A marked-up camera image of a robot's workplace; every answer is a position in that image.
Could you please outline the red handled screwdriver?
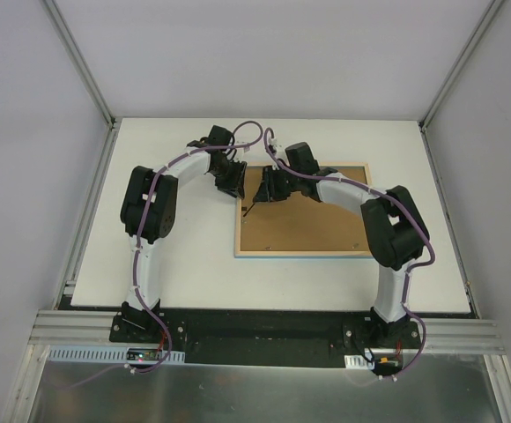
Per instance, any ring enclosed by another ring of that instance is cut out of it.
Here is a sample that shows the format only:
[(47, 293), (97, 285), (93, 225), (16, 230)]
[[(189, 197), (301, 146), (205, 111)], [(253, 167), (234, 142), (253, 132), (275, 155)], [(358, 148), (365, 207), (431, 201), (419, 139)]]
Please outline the red handled screwdriver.
[(248, 216), (248, 214), (252, 211), (252, 209), (256, 206), (257, 203), (251, 204), (247, 210), (242, 214), (242, 217), (245, 218)]

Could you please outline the blue wooden picture frame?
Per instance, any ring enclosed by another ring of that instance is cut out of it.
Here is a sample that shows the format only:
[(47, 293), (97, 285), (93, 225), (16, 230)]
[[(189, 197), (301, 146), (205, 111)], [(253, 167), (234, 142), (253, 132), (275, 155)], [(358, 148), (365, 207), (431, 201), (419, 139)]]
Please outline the blue wooden picture frame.
[(247, 217), (262, 179), (263, 163), (247, 168), (245, 197), (236, 203), (234, 254), (237, 257), (372, 256), (362, 218), (332, 204), (318, 203), (299, 192), (285, 201), (257, 203)]

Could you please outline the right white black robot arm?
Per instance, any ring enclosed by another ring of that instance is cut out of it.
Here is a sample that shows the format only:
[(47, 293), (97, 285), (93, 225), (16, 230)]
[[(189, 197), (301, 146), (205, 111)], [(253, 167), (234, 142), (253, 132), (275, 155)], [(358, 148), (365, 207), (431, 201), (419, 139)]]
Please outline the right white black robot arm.
[(362, 218), (367, 246), (379, 264), (378, 288), (371, 308), (370, 337), (379, 347), (391, 347), (402, 336), (404, 326), (415, 321), (421, 333), (419, 346), (426, 342), (426, 326), (408, 307), (412, 271), (427, 249), (430, 265), (435, 254), (429, 233), (409, 190), (403, 186), (374, 189), (345, 177), (331, 167), (321, 168), (306, 143), (290, 145), (286, 158), (278, 157), (275, 141), (264, 142), (274, 164), (263, 172), (257, 202), (286, 200), (299, 192), (318, 203), (332, 204)]

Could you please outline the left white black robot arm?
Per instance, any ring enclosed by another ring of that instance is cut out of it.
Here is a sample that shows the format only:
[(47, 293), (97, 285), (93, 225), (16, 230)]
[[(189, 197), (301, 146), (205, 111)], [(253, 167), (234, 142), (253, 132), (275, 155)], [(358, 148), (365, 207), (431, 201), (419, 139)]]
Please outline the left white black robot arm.
[(188, 143), (185, 152), (159, 169), (132, 170), (120, 212), (130, 238), (131, 281), (113, 320), (110, 341), (153, 343), (168, 334), (159, 323), (161, 250), (175, 223), (178, 190), (211, 174), (217, 190), (244, 198), (247, 163), (234, 158), (237, 148), (235, 134), (214, 125), (208, 136)]

